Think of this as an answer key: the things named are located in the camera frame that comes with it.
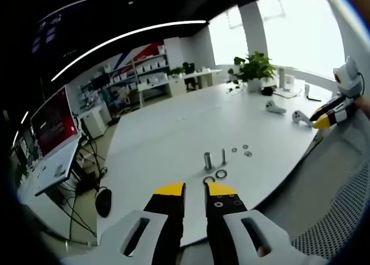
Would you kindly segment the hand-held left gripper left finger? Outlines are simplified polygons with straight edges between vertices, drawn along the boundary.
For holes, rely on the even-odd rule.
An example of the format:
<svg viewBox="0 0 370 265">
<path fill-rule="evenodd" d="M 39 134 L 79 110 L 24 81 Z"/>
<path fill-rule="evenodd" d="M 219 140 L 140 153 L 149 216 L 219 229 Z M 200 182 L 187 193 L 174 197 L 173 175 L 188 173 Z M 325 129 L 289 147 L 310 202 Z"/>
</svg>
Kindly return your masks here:
<svg viewBox="0 0 370 265">
<path fill-rule="evenodd" d="M 143 210 L 133 210 L 106 229 L 102 264 L 175 264 L 183 236 L 186 184 L 155 190 Z"/>
</svg>

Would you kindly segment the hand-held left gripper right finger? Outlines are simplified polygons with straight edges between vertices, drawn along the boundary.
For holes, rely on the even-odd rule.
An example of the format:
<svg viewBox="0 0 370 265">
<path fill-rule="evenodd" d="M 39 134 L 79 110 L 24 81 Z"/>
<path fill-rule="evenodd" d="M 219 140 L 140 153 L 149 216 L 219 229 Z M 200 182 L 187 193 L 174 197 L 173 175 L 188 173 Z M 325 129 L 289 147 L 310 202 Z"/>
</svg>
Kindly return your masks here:
<svg viewBox="0 0 370 265">
<path fill-rule="evenodd" d="M 248 210 L 236 190 L 205 183 L 207 236 L 215 264 L 326 264 L 291 245 L 285 230 Z"/>
</svg>

